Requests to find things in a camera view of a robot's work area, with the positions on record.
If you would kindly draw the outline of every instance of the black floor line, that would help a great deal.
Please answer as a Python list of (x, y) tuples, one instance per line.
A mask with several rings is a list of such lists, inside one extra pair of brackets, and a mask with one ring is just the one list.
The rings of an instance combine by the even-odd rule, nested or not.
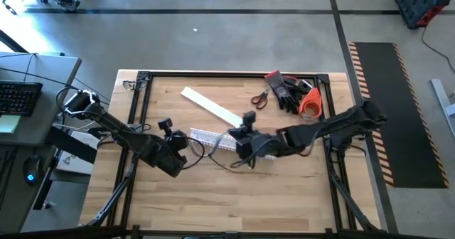
[[(338, 39), (340, 41), (340, 47), (343, 53), (343, 58), (346, 64), (346, 68), (348, 71), (348, 76), (350, 80), (350, 86), (351, 89), (353, 90), (353, 95), (355, 98), (355, 102), (359, 103), (362, 100), (362, 96), (360, 94), (360, 88), (358, 87), (358, 82), (357, 78), (355, 76), (355, 71), (353, 67), (353, 63), (351, 62), (350, 59), (350, 52), (348, 49), (348, 42), (346, 40), (346, 35), (344, 34), (343, 30), (343, 24), (341, 23), (341, 17), (340, 17), (340, 11), (338, 10), (338, 5), (336, 3), (336, 0), (330, 0), (331, 8), (333, 11), (333, 20), (335, 22), (336, 26), (336, 33), (338, 34)], [(369, 137), (369, 146), (372, 146), (372, 140), (371, 137)], [(395, 221), (395, 216), (393, 214), (393, 209), (392, 209), (392, 204), (390, 203), (390, 198), (389, 194), (387, 192), (387, 188), (384, 182), (384, 178), (382, 177), (382, 171), (380, 169), (379, 165), (379, 159), (378, 155), (375, 151), (372, 151), (372, 149), (368, 149), (368, 152), (370, 153), (370, 160), (371, 160), (371, 166), (373, 168), (373, 173), (375, 175), (375, 180), (378, 188), (378, 193), (380, 197), (380, 202), (382, 209), (384, 211), (384, 217), (385, 217), (385, 222), (387, 226), (387, 230), (391, 233), (398, 233), (397, 229), (397, 223)]]
[[(59, 8), (28, 8), (26, 14), (282, 14), (329, 15), (324, 9), (78, 9), (67, 12)], [(398, 10), (339, 10), (340, 15), (400, 15)], [(441, 11), (439, 15), (455, 15), (455, 11)]]

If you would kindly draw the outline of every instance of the wooden table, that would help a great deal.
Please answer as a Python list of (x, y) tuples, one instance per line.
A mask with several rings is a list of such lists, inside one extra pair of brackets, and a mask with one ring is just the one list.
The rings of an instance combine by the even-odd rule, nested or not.
[[(127, 121), (133, 92), (123, 80), (135, 80), (138, 70), (119, 70), (109, 112)], [(353, 105), (344, 73), (329, 73), (336, 113)], [(206, 96), (238, 116), (254, 110), (250, 98), (263, 91), (265, 80), (242, 78), (154, 78), (146, 123), (150, 133), (163, 135), (156, 123), (166, 117), (173, 129), (189, 128), (222, 133), (229, 124), (180, 94), (185, 86)], [(138, 110), (142, 106), (139, 96)], [(136, 113), (139, 121), (140, 111)], [(301, 124), (306, 121), (279, 110), (273, 94), (269, 104), (257, 111), (256, 127), (261, 132)], [(112, 194), (119, 153), (115, 144), (98, 151), (80, 223), (90, 221)], [(187, 149), (181, 151), (191, 164), (196, 160)], [(214, 158), (228, 166), (238, 160), (236, 153), (219, 151)], [(373, 190), (364, 154), (356, 149), (346, 152), (351, 195), (373, 225), (380, 227)], [(240, 171), (250, 171), (242, 167)], [(256, 174), (233, 174), (204, 159), (197, 166), (171, 178), (159, 169), (139, 162), (132, 194), (128, 227), (142, 230), (323, 233), (335, 230), (333, 207), (322, 141), (317, 140), (311, 156), (289, 156), (275, 161), (261, 160)], [(346, 206), (339, 195), (343, 226), (347, 227)], [(123, 198), (117, 207), (116, 224)]]

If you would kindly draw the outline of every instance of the desk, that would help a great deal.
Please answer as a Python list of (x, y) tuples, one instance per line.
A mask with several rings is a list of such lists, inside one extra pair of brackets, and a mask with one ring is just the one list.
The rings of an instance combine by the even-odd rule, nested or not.
[[(20, 53), (0, 53), (0, 56), (17, 54)], [(0, 58), (0, 68), (25, 72), (30, 57), (30, 55), (19, 55)], [(71, 84), (80, 63), (79, 58), (36, 55), (31, 59), (28, 72)], [(24, 74), (0, 70), (2, 80), (22, 81), (23, 78)], [(20, 231), (39, 190), (39, 186), (30, 187), (25, 183), (22, 175), (24, 160), (32, 154), (39, 154), (43, 157), (46, 170), (55, 153), (55, 147), (43, 145), (59, 112), (55, 104), (55, 95), (63, 85), (30, 75), (26, 80), (43, 83), (43, 88), (33, 115), (22, 117), (13, 134), (0, 134), (0, 154), (7, 149), (13, 149), (16, 145), (21, 145), (18, 148), (4, 204), (0, 211), (0, 233)]]
[[(109, 112), (127, 121), (132, 92), (122, 86), (123, 80), (135, 80), (137, 70), (120, 70), (112, 94)], [(353, 105), (349, 84), (343, 73), (329, 73), (336, 113)], [(189, 86), (238, 116), (253, 110), (250, 98), (263, 91), (263, 79), (154, 77), (146, 123), (150, 132), (162, 135), (156, 123), (165, 117), (173, 129), (188, 132), (190, 127), (211, 132), (224, 132), (231, 126), (180, 92)], [(138, 110), (142, 105), (139, 96)], [(256, 127), (274, 132), (280, 127), (305, 121), (279, 110), (273, 95), (268, 106), (257, 111)], [(109, 144), (97, 154), (80, 223), (90, 221), (111, 196), (119, 161), (120, 148)], [(187, 149), (181, 152), (188, 163), (195, 161)], [(228, 165), (238, 160), (235, 153), (219, 151), (217, 161)], [(370, 221), (380, 227), (378, 210), (363, 153), (346, 152), (351, 194)], [(140, 225), (141, 230), (323, 233), (335, 228), (326, 160), (321, 140), (308, 157), (290, 156), (276, 161), (261, 160), (252, 172), (233, 174), (204, 159), (197, 166), (182, 171), (173, 179), (159, 169), (139, 162), (127, 226)], [(119, 224), (123, 199), (117, 206), (115, 224)], [(341, 203), (343, 224), (346, 209)]]

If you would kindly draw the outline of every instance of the concrete floor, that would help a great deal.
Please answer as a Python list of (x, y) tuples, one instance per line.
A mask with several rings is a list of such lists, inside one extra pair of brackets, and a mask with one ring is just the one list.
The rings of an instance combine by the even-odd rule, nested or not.
[[(329, 0), (81, 0), (81, 9), (330, 9)], [(396, 10), (393, 0), (336, 0), (340, 10)], [(332, 15), (301, 14), (27, 14), (45, 6), (10, 0), (2, 29), (30, 52), (62, 51), (82, 58), (77, 77), (110, 95), (118, 69), (346, 72)], [(455, 10), (455, 2), (448, 10)], [(420, 41), (400, 16), (341, 16), (347, 41), (393, 42), (400, 49), (449, 181), (455, 183), (455, 140), (429, 80), (455, 91), (446, 61)], [(427, 42), (455, 58), (454, 15), (436, 17)], [(61, 194), (61, 191), (74, 192)], [(400, 233), (453, 238), (455, 189), (389, 188)], [(77, 225), (85, 186), (56, 184), (55, 210), (32, 212), (23, 230)]]

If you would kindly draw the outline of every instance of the white strip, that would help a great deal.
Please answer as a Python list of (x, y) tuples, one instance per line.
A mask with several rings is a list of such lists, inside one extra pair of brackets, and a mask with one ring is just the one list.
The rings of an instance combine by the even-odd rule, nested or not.
[[(197, 139), (200, 143), (209, 147), (213, 147), (215, 145), (219, 136), (219, 133), (190, 128), (190, 137)], [(218, 147), (235, 152), (235, 139), (229, 135), (225, 135), (221, 139)]]
[(234, 115), (231, 111), (219, 106), (217, 103), (209, 100), (189, 87), (185, 87), (181, 94), (236, 128), (240, 127), (242, 124), (242, 118)]

